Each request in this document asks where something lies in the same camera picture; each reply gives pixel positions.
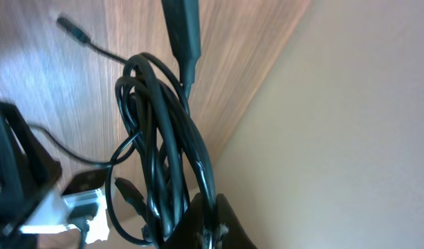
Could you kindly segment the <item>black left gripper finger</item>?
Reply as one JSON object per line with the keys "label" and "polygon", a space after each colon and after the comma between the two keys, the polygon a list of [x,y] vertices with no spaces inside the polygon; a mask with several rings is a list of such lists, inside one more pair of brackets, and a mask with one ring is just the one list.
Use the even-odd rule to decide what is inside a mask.
{"label": "black left gripper finger", "polygon": [[210,216],[203,209],[201,194],[196,194],[163,249],[255,249],[223,194],[216,196],[216,212]]}

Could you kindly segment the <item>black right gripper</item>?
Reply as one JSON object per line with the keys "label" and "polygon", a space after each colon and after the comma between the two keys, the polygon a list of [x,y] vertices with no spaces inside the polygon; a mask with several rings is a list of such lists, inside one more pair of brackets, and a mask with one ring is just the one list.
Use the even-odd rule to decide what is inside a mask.
{"label": "black right gripper", "polygon": [[18,108],[0,102],[0,238],[28,220],[61,175]]}

